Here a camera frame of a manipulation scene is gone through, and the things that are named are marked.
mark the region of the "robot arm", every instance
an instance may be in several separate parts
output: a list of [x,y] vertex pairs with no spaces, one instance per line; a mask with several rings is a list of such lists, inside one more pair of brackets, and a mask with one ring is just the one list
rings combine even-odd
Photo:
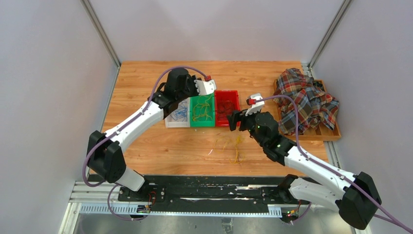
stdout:
[[278,188],[282,193],[281,197],[317,203],[338,211],[351,226],[365,229],[376,213],[377,206],[344,177],[361,187],[381,204],[373,179],[364,172],[355,175],[334,167],[305,149],[300,151],[295,142],[279,134],[278,123],[269,112],[261,113],[263,102],[257,102],[261,99],[260,94],[251,95],[247,100],[248,105],[251,105],[249,109],[234,111],[231,116],[228,116],[230,130],[234,131],[237,123],[241,122],[239,130],[248,130],[250,137],[258,142],[270,160],[297,169],[320,183],[316,184],[295,175],[288,175]]
[[206,81],[190,76],[184,68],[176,68],[168,73],[166,83],[162,83],[154,93],[152,100],[148,100],[135,113],[119,125],[105,133],[93,132],[89,137],[88,153],[106,136],[107,139],[91,155],[88,166],[109,183],[116,183],[138,191],[145,183],[142,175],[128,168],[123,157],[126,149],[142,133],[157,122],[166,118],[178,104],[188,97],[209,95],[216,90],[215,81],[208,78]]

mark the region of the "wooden tabletop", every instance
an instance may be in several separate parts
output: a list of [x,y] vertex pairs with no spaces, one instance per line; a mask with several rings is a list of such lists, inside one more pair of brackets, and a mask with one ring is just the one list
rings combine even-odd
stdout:
[[[133,114],[147,100],[159,75],[176,65],[193,66],[211,75],[218,90],[238,90],[241,110],[247,97],[273,94],[273,82],[287,68],[300,68],[298,61],[125,61],[113,91],[103,131]],[[266,101],[263,111],[279,119],[275,103]],[[241,163],[235,160],[235,140]],[[302,141],[313,155],[327,161],[322,141]],[[126,164],[141,174],[284,176],[303,174],[270,161],[247,132],[230,132],[227,127],[166,128],[161,121],[144,132],[125,152]]]

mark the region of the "checkered fabric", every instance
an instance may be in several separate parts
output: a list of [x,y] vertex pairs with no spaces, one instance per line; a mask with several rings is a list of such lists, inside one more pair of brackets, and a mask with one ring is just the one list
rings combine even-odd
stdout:
[[[323,123],[333,130],[338,112],[338,100],[322,88],[314,86],[314,78],[303,75],[299,69],[285,70],[277,80],[274,95],[291,97],[298,108],[299,133]],[[294,135],[295,113],[293,104],[286,98],[275,98],[281,109],[280,128],[284,134]]]

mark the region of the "plastic container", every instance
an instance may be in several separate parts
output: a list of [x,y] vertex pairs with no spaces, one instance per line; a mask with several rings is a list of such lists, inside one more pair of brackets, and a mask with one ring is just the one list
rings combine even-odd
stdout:
[[191,127],[215,126],[214,94],[191,97],[189,121]]
[[226,116],[231,115],[232,111],[240,110],[238,91],[215,91],[215,126],[228,126]]
[[181,101],[178,108],[165,118],[167,128],[189,128],[190,98]]

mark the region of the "wooden box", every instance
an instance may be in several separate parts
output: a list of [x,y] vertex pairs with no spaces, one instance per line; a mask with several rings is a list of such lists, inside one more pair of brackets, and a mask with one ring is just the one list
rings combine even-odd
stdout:
[[[320,82],[323,85],[324,91],[327,93],[327,89],[321,79],[316,80]],[[278,111],[278,116],[279,119],[281,119],[281,109],[277,106],[277,111]],[[286,136],[287,138],[291,140],[296,140],[295,135],[294,136]],[[327,128],[323,123],[320,123],[316,129],[309,128],[307,129],[303,134],[299,135],[299,140],[323,140],[323,141],[336,141],[341,138],[341,132],[340,128],[338,127],[338,124],[336,122],[335,128],[333,131],[331,131],[329,128]]]

